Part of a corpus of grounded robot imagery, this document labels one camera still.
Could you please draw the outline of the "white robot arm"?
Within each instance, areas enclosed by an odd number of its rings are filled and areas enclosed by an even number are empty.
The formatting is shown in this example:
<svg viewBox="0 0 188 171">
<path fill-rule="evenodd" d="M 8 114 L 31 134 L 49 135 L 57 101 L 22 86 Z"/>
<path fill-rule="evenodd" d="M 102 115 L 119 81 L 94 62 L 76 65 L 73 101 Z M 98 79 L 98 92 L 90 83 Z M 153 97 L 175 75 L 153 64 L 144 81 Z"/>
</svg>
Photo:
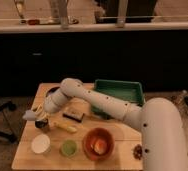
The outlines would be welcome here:
<svg viewBox="0 0 188 171">
<path fill-rule="evenodd" d="M 188 171 L 188 151 L 181 115 L 166 98 L 152 98 L 142 107 L 84 87 L 66 78 L 45 98 L 37 121 L 58 112 L 71 98 L 80 98 L 142 135 L 144 171 Z"/>
</svg>

